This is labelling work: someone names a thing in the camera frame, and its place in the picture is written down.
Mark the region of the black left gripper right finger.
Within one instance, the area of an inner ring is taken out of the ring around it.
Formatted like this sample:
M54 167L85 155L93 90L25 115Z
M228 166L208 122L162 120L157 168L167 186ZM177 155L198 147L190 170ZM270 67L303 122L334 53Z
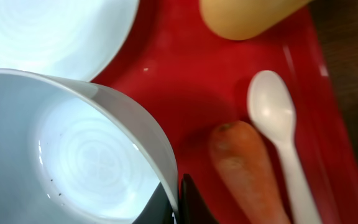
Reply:
M181 180L179 212L181 224L218 224L189 174Z

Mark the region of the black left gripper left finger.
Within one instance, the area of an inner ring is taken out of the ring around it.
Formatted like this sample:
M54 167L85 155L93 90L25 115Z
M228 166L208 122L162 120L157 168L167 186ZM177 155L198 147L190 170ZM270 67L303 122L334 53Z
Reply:
M173 210L161 184L133 224L174 224Z

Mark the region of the light blue bowl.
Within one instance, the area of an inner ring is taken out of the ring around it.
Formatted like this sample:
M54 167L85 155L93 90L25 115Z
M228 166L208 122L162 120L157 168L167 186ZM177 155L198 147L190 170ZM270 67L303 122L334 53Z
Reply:
M158 184L177 223L173 149L132 98L0 69L0 223L133 223Z

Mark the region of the yellow plastic cup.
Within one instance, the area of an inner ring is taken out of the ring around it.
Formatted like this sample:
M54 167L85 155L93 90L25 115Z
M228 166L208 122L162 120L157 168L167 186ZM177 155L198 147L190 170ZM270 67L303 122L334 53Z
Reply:
M311 0L200 0L200 14L216 35L251 39L281 22Z

